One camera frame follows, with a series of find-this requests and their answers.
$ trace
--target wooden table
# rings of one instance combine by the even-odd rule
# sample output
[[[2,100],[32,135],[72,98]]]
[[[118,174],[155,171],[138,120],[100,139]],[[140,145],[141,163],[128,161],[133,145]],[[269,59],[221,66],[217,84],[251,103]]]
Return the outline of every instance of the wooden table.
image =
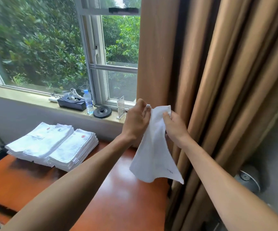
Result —
[[[107,144],[99,143],[89,157]],[[134,155],[134,149],[122,155],[72,231],[164,230],[167,179],[136,179],[129,170]],[[0,161],[0,205],[19,211],[64,174],[8,155]]]

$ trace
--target left hand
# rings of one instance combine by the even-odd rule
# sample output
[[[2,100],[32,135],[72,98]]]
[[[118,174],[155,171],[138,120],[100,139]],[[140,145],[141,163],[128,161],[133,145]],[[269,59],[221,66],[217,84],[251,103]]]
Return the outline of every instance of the left hand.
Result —
[[[134,141],[141,137],[149,125],[151,108],[143,99],[138,99],[136,105],[129,109],[123,125],[122,135]]]

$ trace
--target stack of towels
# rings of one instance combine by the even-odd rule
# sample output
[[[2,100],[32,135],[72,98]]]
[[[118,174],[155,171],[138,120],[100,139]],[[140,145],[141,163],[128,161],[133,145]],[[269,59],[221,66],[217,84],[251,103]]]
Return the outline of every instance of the stack of towels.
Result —
[[[83,162],[97,146],[93,132],[67,125],[44,122],[20,139],[5,146],[10,155],[64,171],[71,171]]]

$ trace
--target right hand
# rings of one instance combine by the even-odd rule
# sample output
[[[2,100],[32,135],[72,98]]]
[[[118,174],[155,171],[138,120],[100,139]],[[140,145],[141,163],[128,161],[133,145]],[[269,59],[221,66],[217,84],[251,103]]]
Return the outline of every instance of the right hand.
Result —
[[[179,147],[183,146],[190,140],[190,135],[182,118],[171,111],[171,118],[167,112],[163,113],[164,123],[169,138]]]

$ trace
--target forearm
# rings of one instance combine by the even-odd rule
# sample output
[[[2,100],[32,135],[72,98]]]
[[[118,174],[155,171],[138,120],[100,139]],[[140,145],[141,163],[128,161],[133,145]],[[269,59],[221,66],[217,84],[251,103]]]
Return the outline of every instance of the forearm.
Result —
[[[190,137],[185,139],[183,150],[229,231],[278,230],[278,215]]]
[[[119,135],[36,196],[4,226],[3,231],[69,230],[131,143],[127,136]]]

